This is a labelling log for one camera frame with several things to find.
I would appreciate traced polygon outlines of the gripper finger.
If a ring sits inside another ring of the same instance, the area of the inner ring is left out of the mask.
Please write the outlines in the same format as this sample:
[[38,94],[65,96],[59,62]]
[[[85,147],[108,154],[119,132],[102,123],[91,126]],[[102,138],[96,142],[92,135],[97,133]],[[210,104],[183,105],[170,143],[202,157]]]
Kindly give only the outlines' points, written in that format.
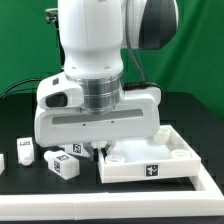
[[111,154],[111,152],[113,151],[115,146],[116,146],[116,141],[115,140],[108,141],[108,147],[106,149],[106,153]]
[[90,160],[91,161],[95,161],[96,160],[96,151],[95,149],[91,146],[90,143],[85,143],[83,145],[84,149],[87,151],[87,153],[90,156]]

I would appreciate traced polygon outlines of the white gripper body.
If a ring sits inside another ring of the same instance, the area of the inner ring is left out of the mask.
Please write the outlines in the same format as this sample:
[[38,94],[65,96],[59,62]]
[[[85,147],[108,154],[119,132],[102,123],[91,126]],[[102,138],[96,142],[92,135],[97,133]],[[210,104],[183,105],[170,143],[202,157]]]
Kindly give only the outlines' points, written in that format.
[[42,147],[91,143],[158,133],[161,90],[125,91],[116,76],[70,79],[59,73],[37,90],[35,140]]

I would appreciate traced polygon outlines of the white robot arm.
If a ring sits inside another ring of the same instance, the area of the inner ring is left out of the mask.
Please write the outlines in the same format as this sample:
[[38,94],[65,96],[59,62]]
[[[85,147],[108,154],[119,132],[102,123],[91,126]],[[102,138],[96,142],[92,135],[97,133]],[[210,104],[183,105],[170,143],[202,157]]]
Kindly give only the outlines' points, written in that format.
[[64,70],[37,90],[42,147],[151,137],[160,129],[159,87],[123,87],[120,50],[160,49],[178,26],[176,0],[58,0]]

